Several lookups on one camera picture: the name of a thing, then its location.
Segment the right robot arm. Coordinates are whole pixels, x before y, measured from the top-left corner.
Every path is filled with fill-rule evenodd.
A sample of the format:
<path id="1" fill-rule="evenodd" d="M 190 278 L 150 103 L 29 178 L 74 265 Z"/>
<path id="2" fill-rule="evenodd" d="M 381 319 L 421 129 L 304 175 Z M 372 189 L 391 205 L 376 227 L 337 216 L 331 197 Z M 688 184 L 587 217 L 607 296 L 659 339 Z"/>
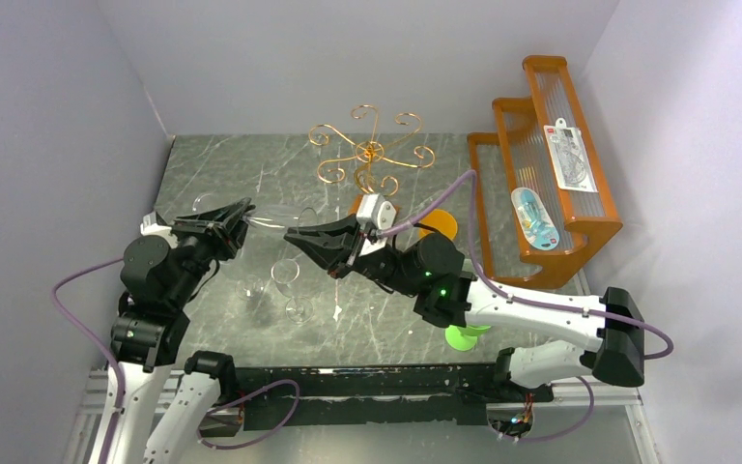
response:
<path id="1" fill-rule="evenodd" d="M 568 296 L 494 283 L 466 271 L 464 254 L 438 232 L 401 250 L 355 216 L 292 227 L 284 239 L 335 279 L 357 273 L 414 298 L 414 312 L 435 327 L 505 327 L 549 337 L 534 348 L 500 351 L 492 386 L 503 400 L 582 375 L 617 387 L 644 383 L 643 317 L 625 289 Z"/>

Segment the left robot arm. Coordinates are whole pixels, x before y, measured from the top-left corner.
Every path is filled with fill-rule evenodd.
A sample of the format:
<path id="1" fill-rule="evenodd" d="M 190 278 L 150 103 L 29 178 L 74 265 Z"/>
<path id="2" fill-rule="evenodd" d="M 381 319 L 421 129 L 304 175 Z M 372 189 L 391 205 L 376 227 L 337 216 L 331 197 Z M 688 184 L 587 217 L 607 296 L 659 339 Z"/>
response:
<path id="1" fill-rule="evenodd" d="M 176 463 L 214 406 L 238 391 L 234 361 L 198 352 L 186 365 L 172 403 L 157 405 L 175 367 L 189 319 L 185 307 L 211 269 L 235 258 L 254 210 L 246 197 L 166 222 L 146 215 L 125 249 L 125 291 L 110 332 L 110 371 L 92 463 Z"/>

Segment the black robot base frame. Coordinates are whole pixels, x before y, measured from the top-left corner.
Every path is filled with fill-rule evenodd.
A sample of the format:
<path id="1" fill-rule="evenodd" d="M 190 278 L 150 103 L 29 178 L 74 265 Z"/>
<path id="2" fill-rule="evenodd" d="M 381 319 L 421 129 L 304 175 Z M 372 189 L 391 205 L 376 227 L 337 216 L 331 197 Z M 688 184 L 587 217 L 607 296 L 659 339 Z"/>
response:
<path id="1" fill-rule="evenodd" d="M 222 382 L 213 406 L 244 415 L 246 431 L 288 426 L 453 421 L 484 425 L 490 404 L 550 402 L 549 382 L 534 389 L 509 380 L 505 358 L 496 362 L 365 366 L 236 367 L 228 358 L 198 352 L 198 368 Z"/>

